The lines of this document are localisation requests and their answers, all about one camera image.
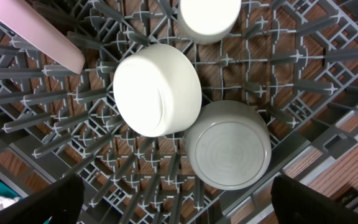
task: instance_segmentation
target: plastic grid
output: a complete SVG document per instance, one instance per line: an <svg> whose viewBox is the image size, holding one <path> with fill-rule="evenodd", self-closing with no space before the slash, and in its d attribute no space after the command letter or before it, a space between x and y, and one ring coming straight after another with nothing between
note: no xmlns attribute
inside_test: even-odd
<svg viewBox="0 0 358 224"><path fill-rule="evenodd" d="M186 38L182 37L171 37L172 27L170 24L172 21L175 21L175 8L171 8L167 2L165 1L157 1L158 6L161 8L161 13L152 13L146 11L145 4L140 5L140 11L134 12L131 16L122 16L120 10L116 11L111 7L107 6L102 1L78 1L72 2L67 1L65 6L67 8L71 8L70 16L63 13L64 9L62 6L59 6L55 2L51 2L50 5L44 5L40 2L34 2L33 6L38 10L41 14L43 14L48 19L56 20L58 19L59 23L70 25L74 27L75 32L68 33L68 38L73 41L76 45L83 48L91 48L99 51L99 56L101 62L97 62L95 68L86 68L84 69L83 74L81 74L81 85L77 88L76 92L70 93L66 90L65 78L70 75L75 75L65 70L63 67L59 65L46 65L43 70L41 70L41 56L40 53L37 52L31 45L26 43L20 37L14 37L9 29L4 28L0 25L0 36L2 37L4 34L8 34L9 37L12 38L11 43L13 46L18 48L7 48L0 47L0 53L3 54L0 58L0 109L4 111L9 111L7 107L10 105L6 105L5 103L13 103L17 101L21 101L25 106L25 109L22 110L21 114L14 116L11 115L13 120L20 118L20 122L12 122L4 125L3 130L9 133L11 131L25 128L31 135L37 137L42 143L45 144L44 147L38 148L34 155L36 157L41 157L47 152L53 151L56 147L59 149L54 151L56 155L61 155L61 152L65 149L65 144L68 144L71 148L73 148L78 154L80 154L83 159L80 163L73 166L69 172L80 173L84 180L88 183L93 183L96 178L95 174L102 174L105 177L109 178L109 181L99 189L97 195L95 195L90 201L91 205L96 205L98 201L101 200L102 197L109 202L114 208L119 210L124 215L123 219L129 220L134 210L134 205L140 202L140 194L136 192L140 192L139 183L142 179L152 179L149 181L151 188L159 187L159 182L155 179L164 178L164 181L169 184L175 184L175 191L165 191L160 190L160 195L155 197L154 202L152 200L149 203L154 203L156 205L161 204L166 198L174 198L174 205L172 210L176 213L176 215L170 218L170 222L183 222L180 220L180 215L177 215L177 212L180 211L180 204L185 202L188 199L193 199L195 201L195 208L205 210L208 208L212 202L216 201L219 195L222 193L218 191L217 194L213 196L205 195L204 192L200 189L203 188L203 183L200 182L194 175L178 175L177 172L179 170L179 163L181 158L186 158L185 155L177 154L178 148L180 147L179 140L181 139L181 134L172 134L166 136L166 139L172 140L175 154L156 154L156 148L158 144L156 144L155 139L146 139L143 140L141 136L136 135L130 129L128 129L125 134L117 133L114 131L118 129L119 125L122 124L122 121L118 116L111 118L111 110L116 111L116 107L114 105L114 99L112 98L112 89L111 89L111 80L109 72L113 72L115 66L119 63L120 60L125 58L126 56L133 54L136 50L142 49L144 46L147 46L153 42L163 42L167 44L173 44L174 42L189 42L184 45L184 49L182 50L184 53L190 50L193 47L194 51L194 65L196 69L202 65L219 65L219 81L221 86L204 86L205 90L218 90L221 92L221 99L224 98L224 94L226 90L230 90L233 88L238 88L245 90L245 99L246 102L249 102L251 96L261 97L264 93L269 90L270 93L270 104L274 105L274 100L277 95L278 88L281 87L290 87L293 86L297 89L296 93L292 96L291 99L288 100L288 103L283 107L283 110L278 110L276 107L269 106L268 109L259 110L260 113L268 113L271 116L269 117L268 125L272 124L275 119L280 120L283 123L289 124L293 129L289 134L296 131L303 124L309 121L320 109L326 105L328 102L333 99L339 92L345 89L348 84L350 84L353 80L358 77L358 67L349 70L340 60L346 60L349 58L358 58L358 49L354 49L351 51L339 50L335 51L336 48L345 48L348 44L350 44L353 40L358 42L358 27L355 25L348 17L344 16L341 11L338 11L335 8L335 5L331 1L319 1L319 4L324 7L327 11L328 16L322 18L319 21L309 22L305 19L304 15L317 3L317 1L302 1L302 4L299 4L299 1L295 1L293 3L289 3L286 1L274 1L271 4L262 4L255 1L243 2L243 11L246 12L246 31L241 34L231 34L231 37L244 37L246 40L246 46L248 46L248 40L255 35L271 35L272 36L272 52L275 52L275 44L280 37L280 34L285 33L296 33L296 50L288 52L288 53L273 53L271 58L259 58L254 59L251 58L250 50L246 47L246 59L232 59L229 58L228 55L223 55L223 45L224 41L221 41L219 48L219 60L218 61L210 61L210 62L199 62L197 60L197 47L195 44L189 42ZM121 2L117 2L118 9L121 8ZM278 9L279 7L283 7L284 10L289 13L298 24L302 24L296 28L296 30L290 29L281 29L279 20L276 19L276 11L272 11L273 19L272 19L272 27L271 30L264 30L264 25L268 23L265 21L263 17L255 22L254 24L249 25L248 17L250 16L252 10L260 9L264 7L272 7L273 9ZM105 17L100 16L99 12L102 12ZM157 24L155 29L151 33L147 33L147 27L149 26L147 23L149 19L161 19L160 23ZM131 29L132 25L129 24L128 21L136 21L139 20L146 27L144 30L144 34L137 32L135 29ZM96 34L94 34L93 30L89 31L85 29L86 25L92 25ZM160 32L161 29L164 28L164 24L168 24L167 29L167 37L156 38L155 35ZM333 35L331 39L325 38L319 31L320 29L324 29L334 24L339 24L341 29ZM343 30L348 30L348 36L342 34ZM326 50L329 52L326 55L318 55L318 56L309 56L307 48L302 44L304 35L311 35L315 40L319 42ZM336 41L340 43L340 45L334 45L333 42ZM117 59L114 52L118 50L118 56L121 55L121 59ZM39 69L26 69L27 63L25 60L25 54L35 59L37 62L37 66ZM15 57L16 64L12 65L10 69L3 69L8 67L11 60ZM304 81L301 79L302 70L306 67L307 61L322 59L326 60L324 67L316 72L313 75L311 80L315 80L315 82L309 80ZM248 79L250 68L252 68L251 64L255 62L270 62L272 64L272 74L270 76L270 84L269 85L260 85L258 83L250 82ZM229 66L230 64L246 64L247 69L245 72L246 79L245 83L241 86L224 86L224 67ZM294 63L295 64L295 74L294 74L294 82L293 83L285 83L284 85L279 84L277 81L277 76L275 75L274 66L281 63ZM330 68L335 67L335 74L330 72ZM103 87L97 90L92 90L90 85L89 73L92 71L96 71L98 77L102 80ZM18 91L17 86L10 85L9 81L7 82L7 78L11 78L12 75L16 75L17 78L12 79L13 82L16 82L20 85L21 91ZM57 82L60 83L62 90L55 91L53 93L46 91L47 84L43 82L44 75L53 77ZM321 82L318 81L321 77L327 78L331 82ZM30 92L30 83L29 78L39 78L40 85L34 90L34 94L29 94ZM326 95L324 98L320 99L313 106L308 106L305 102L301 100L302 94L306 93L306 91L317 92L323 95ZM68 109L68 105L70 102L67 100L67 96L72 96L79 104L84 104L86 112L82 114L78 114L76 116L70 116L70 112ZM51 115L51 108L49 104L45 104L45 102L51 102L55 100L63 100L63 108L59 110L58 114ZM101 103L104 103L104 106L101 110L101 114L97 114L96 110L100 106ZM43 110L39 107L36 107L36 104L44 103ZM50 122L50 118L56 120L57 122L53 124ZM49 135L43 137L42 134L37 132L30 127L30 124L38 124L44 122L51 130L53 130ZM88 128L82 132L82 134L76 134L80 132L81 126L85 124ZM61 132L67 130L69 133L73 133L72 135L62 134ZM92 133L96 134L98 140L93 142L93 139L96 137L92 135ZM111 137L117 137L121 140L127 142L128 146L131 149L132 154L120 154L117 155L113 150L109 150L109 152L104 155L101 160L109 165L112 170L106 169L101 163L97 162L95 159L100 156L96 155L103 146L109 144L110 148L114 148L113 141ZM274 133L270 133L272 139L272 146L275 148L279 145L285 138L279 139L274 135ZM137 146L136 141L143 140L144 143L139 147ZM149 149L150 146L153 146L152 152L150 154L146 154L145 152ZM170 165L168 168L168 172L165 175L142 175L136 174L133 172L131 175L125 175L126 172L131 169L131 167L136 168L138 162L137 159L142 157L146 158L146 161L151 162L154 171L157 171L158 162L162 158L170 158ZM115 163L120 159L125 159L125 163L123 163L118 170L116 170ZM129 187L124 183L123 180L131 185ZM184 190L181 191L180 184L184 183L186 179L196 179L195 186L193 190ZM109 192L109 189L115 185L117 189L114 192ZM154 192L147 191L151 196L154 196ZM121 207L123 206L123 201L125 198L132 198L131 204L128 206L128 209L123 210ZM150 223L152 217L155 217L156 211L153 210L152 207L144 206L145 201L143 197L143 206L146 215L144 217L137 218L136 216L132 219L133 222L145 221ZM157 209L157 216L161 215L164 219L170 215L170 213L159 213ZM191 220L192 218L196 218L198 216L197 212L193 212L192 217L187 217L186 220Z"/></svg>

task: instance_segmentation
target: white bowl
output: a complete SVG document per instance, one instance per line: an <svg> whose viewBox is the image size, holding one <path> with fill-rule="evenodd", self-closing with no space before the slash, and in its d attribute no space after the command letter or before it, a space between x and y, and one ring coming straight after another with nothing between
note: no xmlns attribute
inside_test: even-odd
<svg viewBox="0 0 358 224"><path fill-rule="evenodd" d="M144 136L184 131L201 109L197 73L186 56L170 45L154 44L125 58L113 82L122 118Z"/></svg>
<svg viewBox="0 0 358 224"><path fill-rule="evenodd" d="M197 44L215 43L230 32L241 9L241 0L180 0L178 23Z"/></svg>

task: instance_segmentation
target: gray plastic rack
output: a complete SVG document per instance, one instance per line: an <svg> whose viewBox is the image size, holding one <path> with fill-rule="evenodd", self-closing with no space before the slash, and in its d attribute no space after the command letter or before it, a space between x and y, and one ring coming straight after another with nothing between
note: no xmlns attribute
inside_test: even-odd
<svg viewBox="0 0 358 224"><path fill-rule="evenodd" d="M239 20L244 20L245 26L241 27L241 32L231 33L220 41L219 58L209 61L200 61L195 43L173 35L176 30L172 24L177 27L178 4L171 5L166 0L149 1L158 7L151 10L150 2L141 1L140 9L130 15L123 13L124 1L121 0L110 4L102 0L31 2L32 7L52 24L70 30L67 38L88 59L81 75L56 63L45 64L43 55L35 47L0 23L0 40L8 38L10 41L9 46L0 45L0 153L12 152L30 167L28 172L17 177L0 164L0 179L21 196L32 193L22 181L31 173L35 172L49 183L76 173L82 176L85 184L85 203L79 217L83 223L227 223L249 201L253 201L255 209L241 223L257 223L273 208L270 202L259 205L255 195L276 175L285 173L288 166L315 148L322 155L295 177L307 184L358 145L358 127L351 131L340 128L352 116L358 116L358 82L355 82L358 66L348 68L344 63L358 60L358 25L332 0L243 1L243 16ZM314 7L323 9L325 16L308 21L306 15ZM260 16L251 22L253 12L261 10L270 11L271 17ZM282 13L296 22L296 28L284 28L285 22L279 19ZM331 27L336 29L327 38L321 31ZM294 49L276 49L284 35L295 36ZM258 37L268 37L271 55L267 58L252 58L253 51L257 50L250 47L250 42ZM310 55L305 44L307 37L322 46L324 53ZM230 58L232 55L223 53L224 43L232 39L245 41L240 58ZM354 42L357 47L349 47ZM272 160L257 183L242 190L216 190L211 194L197 176L181 172L181 164L187 160L186 155L180 153L182 133L145 138L125 126L114 103L111 73L121 60L154 43L178 47L191 58L197 71L201 67L219 70L220 85L203 86L205 101L212 101L209 91L220 92L219 100L223 100L231 90L240 90L238 94L245 103L268 99L266 108L256 110L265 118L270 130L273 123L279 123L289 131L284 136L270 132ZM88 57L94 51L98 52L97 61ZM35 68L29 68L28 58L35 61ZM304 77L304 70L314 60L324 63L311 77ZM250 79L255 72L252 67L258 63L269 66L268 83ZM245 65L237 74L243 82L227 86L224 74L234 65ZM283 65L293 66L290 82L281 83L277 68ZM51 91L47 78L54 79L60 90ZM69 78L80 80L75 91L69 90ZM102 85L94 89L91 86L96 79ZM283 88L291 88L293 94L277 106ZM313 105L303 100L307 93L318 95ZM60 102L58 111L51 106L56 102ZM84 107L82 113L72 114L73 102ZM44 134L38 128L41 124L50 132ZM118 146L118 141L125 144ZM172 153L159 153L160 141L170 141L166 147L172 148ZM79 162L73 162L65 153L68 147L80 155ZM127 147L128 153L117 153L117 147ZM168 163L166 169L160 169L163 162ZM151 167L151 174L138 172L137 167L144 164ZM103 184L98 181L100 177L106 179ZM191 187L184 187L189 181ZM161 182L173 188L163 189ZM173 202L169 210L163 208L167 200ZM192 202L194 210L183 217L182 205L188 202Z"/></svg>

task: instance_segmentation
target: pink dish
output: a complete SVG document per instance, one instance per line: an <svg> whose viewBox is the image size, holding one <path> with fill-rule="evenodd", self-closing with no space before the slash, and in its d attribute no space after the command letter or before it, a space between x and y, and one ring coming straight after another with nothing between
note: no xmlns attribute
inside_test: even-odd
<svg viewBox="0 0 358 224"><path fill-rule="evenodd" d="M59 64L81 73L81 51L24 0L0 0L0 21Z"/></svg>

